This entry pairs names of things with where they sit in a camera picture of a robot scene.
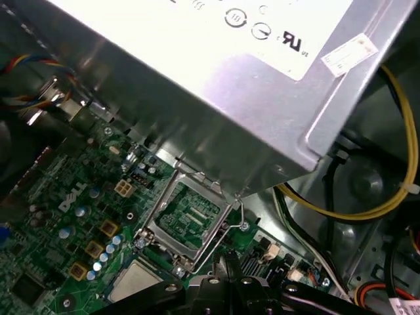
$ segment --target yellow wire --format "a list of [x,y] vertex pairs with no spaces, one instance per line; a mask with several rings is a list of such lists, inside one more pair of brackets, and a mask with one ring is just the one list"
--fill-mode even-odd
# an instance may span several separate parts
[[357,306],[360,306],[359,301],[357,300],[357,294],[359,293],[360,287],[361,287],[361,285],[359,285],[359,286],[356,288],[356,290],[354,290],[354,303],[355,303]]
[[419,163],[419,145],[417,142],[417,133],[415,130],[413,112],[410,107],[410,102],[408,101],[407,96],[405,95],[397,79],[394,77],[394,75],[391,73],[391,71],[387,67],[382,66],[382,69],[388,75],[392,85],[395,88],[396,94],[401,103],[401,110],[402,110],[402,115],[404,118],[404,125],[406,126],[407,144],[408,144],[408,169],[407,169],[406,177],[401,185],[401,188],[397,191],[397,193],[392,198],[390,198],[384,204],[376,208],[373,208],[369,211],[366,211],[364,213],[356,213],[356,214],[351,214],[351,215],[332,213],[325,209],[319,208],[305,201],[304,199],[300,198],[296,194],[294,194],[284,184],[278,185],[278,188],[287,197],[291,198],[293,201],[296,201],[297,203],[300,203],[301,205],[304,205],[307,208],[315,210],[328,217],[333,217],[335,219],[342,219],[342,220],[347,220],[347,221],[365,221],[365,220],[370,220],[370,219],[376,219],[378,217],[386,215],[387,213],[391,212],[393,209],[397,208],[399,204],[407,196],[408,194],[407,187],[414,183],[414,178],[415,178],[415,175],[417,172],[417,166]]
[[24,54],[23,56],[20,56],[19,58],[17,58],[16,59],[16,61],[13,63],[13,66],[12,66],[12,68],[13,67],[15,67],[19,62],[21,62],[23,59],[25,59],[25,58],[27,58],[27,57],[29,57],[30,56],[30,54]]
[[413,230],[411,230],[411,229],[410,229],[410,231],[409,231],[409,240],[410,240],[410,242],[411,242],[412,246],[414,247],[415,252],[416,252],[418,255],[420,255],[420,249],[418,248],[417,244],[415,243],[414,232],[413,232]]

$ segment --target cable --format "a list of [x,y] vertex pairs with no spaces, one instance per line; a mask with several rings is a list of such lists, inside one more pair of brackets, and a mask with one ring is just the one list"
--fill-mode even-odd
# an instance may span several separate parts
[[[324,183],[324,199],[325,208],[334,212],[334,176],[340,164],[345,162],[341,157],[335,156],[331,163],[328,165],[325,176],[322,178]],[[325,239],[325,249],[329,252],[333,250],[334,244],[334,220],[327,218],[327,237]]]
[[407,144],[408,144],[408,169],[406,173],[406,177],[397,193],[390,198],[384,204],[375,207],[369,211],[364,213],[356,213],[351,215],[345,215],[340,213],[332,213],[311,203],[303,200],[297,194],[294,194],[285,184],[278,185],[278,188],[289,198],[305,207],[315,210],[320,214],[337,219],[341,222],[360,222],[360,221],[368,221],[372,219],[378,219],[383,217],[384,215],[390,213],[393,209],[399,206],[399,204],[405,199],[408,194],[407,187],[414,183],[414,179],[417,173],[417,166],[419,163],[419,147],[417,142],[417,133],[415,130],[415,123],[413,118],[413,112],[410,107],[410,102],[407,99],[407,96],[404,94],[400,84],[398,83],[397,79],[393,76],[388,68],[382,66],[383,71],[388,76],[391,86],[390,89],[393,89],[396,95],[398,96],[398,100],[401,103],[402,114],[404,118],[404,124],[406,126],[406,134],[407,134]]
[[[385,286],[386,286],[385,283],[376,282],[376,281],[366,282],[362,284],[354,291],[354,302],[356,303],[356,305],[366,308],[366,304],[365,304],[366,294],[372,290],[384,291]],[[415,297],[413,295],[405,292],[403,289],[400,289],[399,287],[396,288],[396,292],[399,297],[405,300],[415,300]]]
[[413,229],[410,229],[409,230],[409,240],[410,240],[411,245],[413,246],[415,252],[418,255],[420,255],[420,247],[419,247],[419,244],[418,244],[417,240],[414,238],[414,231],[413,231]]
[[394,260],[396,256],[396,250],[398,249],[398,244],[400,243],[401,239],[406,235],[406,230],[409,230],[410,228],[413,228],[413,226],[418,224],[418,222],[411,222],[404,229],[398,231],[392,239],[391,243],[389,244],[387,254],[385,255],[383,272],[387,295],[390,299],[393,297],[398,297],[394,282]]
[[58,61],[49,58],[48,56],[38,56],[34,54],[24,54],[22,56],[13,58],[0,70],[0,75],[7,74],[12,71],[15,67],[23,65],[28,62],[42,62],[48,66],[58,68],[61,72],[64,72],[69,82],[71,83],[71,89],[66,93],[65,96],[51,102],[49,100],[39,100],[38,96],[21,95],[14,97],[17,101],[26,101],[25,104],[14,104],[6,106],[7,109],[17,109],[19,112],[29,110],[30,108],[45,108],[49,106],[57,105],[61,102],[65,102],[70,99],[72,95],[72,89],[76,86],[76,80],[71,69],[60,64]]
[[274,205],[276,207],[277,213],[279,215],[279,218],[282,222],[282,224],[289,230],[289,232],[300,242],[302,245],[311,252],[314,257],[321,263],[325,271],[328,273],[331,280],[334,282],[334,284],[337,286],[338,290],[340,291],[341,295],[350,303],[352,303],[352,300],[350,296],[348,295],[348,288],[344,284],[343,279],[339,276],[337,269],[335,268],[334,264],[331,262],[331,259],[328,255],[323,253],[322,251],[317,250],[314,248],[313,245],[309,244],[308,241],[306,241],[299,233],[302,231],[302,233],[306,238],[309,238],[311,242],[316,243],[300,226],[293,220],[291,217],[289,210],[287,208],[287,205],[285,203],[283,194],[278,190],[278,188],[274,188],[272,190],[272,197],[274,201]]

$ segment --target chip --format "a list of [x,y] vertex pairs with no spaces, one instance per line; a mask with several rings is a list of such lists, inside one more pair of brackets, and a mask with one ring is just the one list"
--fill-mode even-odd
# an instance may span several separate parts
[[75,245],[75,244],[68,244],[67,245],[67,250],[70,252],[70,253],[74,253],[74,251],[77,249],[77,245]]
[[23,248],[24,248],[24,246],[21,243],[17,243],[10,249],[10,252],[14,256],[17,256],[23,250]]
[[45,288],[27,274],[23,274],[14,284],[11,292],[27,305],[35,306],[41,300]]

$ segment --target motherboard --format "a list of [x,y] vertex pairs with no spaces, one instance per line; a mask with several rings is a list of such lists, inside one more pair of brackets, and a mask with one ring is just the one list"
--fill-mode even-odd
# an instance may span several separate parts
[[316,263],[244,218],[199,173],[83,111],[2,202],[0,314],[90,314],[157,284],[211,274],[234,248],[246,275],[321,286]]

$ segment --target capacitor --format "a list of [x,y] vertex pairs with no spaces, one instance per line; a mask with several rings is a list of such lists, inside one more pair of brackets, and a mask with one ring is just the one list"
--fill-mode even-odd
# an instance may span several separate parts
[[94,138],[88,138],[86,142],[88,146],[92,146],[94,148],[97,148],[99,146],[98,142]]
[[58,231],[58,237],[62,240],[69,238],[74,233],[74,229],[71,226],[66,226]]
[[29,225],[33,228],[39,228],[42,224],[40,220],[32,219],[31,221],[29,221]]
[[121,243],[123,242],[123,240],[124,240],[124,238],[123,238],[123,235],[115,235],[113,238],[112,238],[112,243],[115,245],[115,246],[120,246],[121,245]]
[[116,251],[116,247],[113,244],[109,244],[109,245],[106,246],[105,251],[108,254],[112,255],[114,253],[114,251]]
[[100,254],[100,256],[99,256],[99,261],[102,263],[102,264],[106,264],[107,262],[108,262],[108,259],[109,259],[110,257],[108,256],[108,254],[107,253],[102,253],[102,254]]
[[102,264],[100,263],[100,261],[96,261],[96,262],[93,264],[93,271],[95,271],[95,272],[100,272],[100,271],[101,271],[101,269],[102,269]]
[[99,195],[100,195],[99,187],[93,187],[89,190],[89,197],[91,197],[92,199],[99,197]]
[[38,211],[38,206],[37,205],[30,205],[29,206],[29,212],[36,212]]
[[140,163],[137,165],[137,167],[138,167],[139,169],[146,169],[146,164],[144,164],[143,162],[140,162]]
[[88,212],[89,209],[84,205],[80,205],[74,210],[74,214],[79,218],[84,217]]
[[96,278],[96,272],[94,270],[88,271],[86,274],[87,281],[93,281]]
[[155,168],[155,167],[149,167],[148,172],[149,172],[149,174],[151,174],[151,175],[156,174],[156,168]]
[[33,216],[35,219],[38,219],[38,220],[42,220],[42,219],[44,219],[44,211],[38,211],[38,212],[35,212],[35,215]]

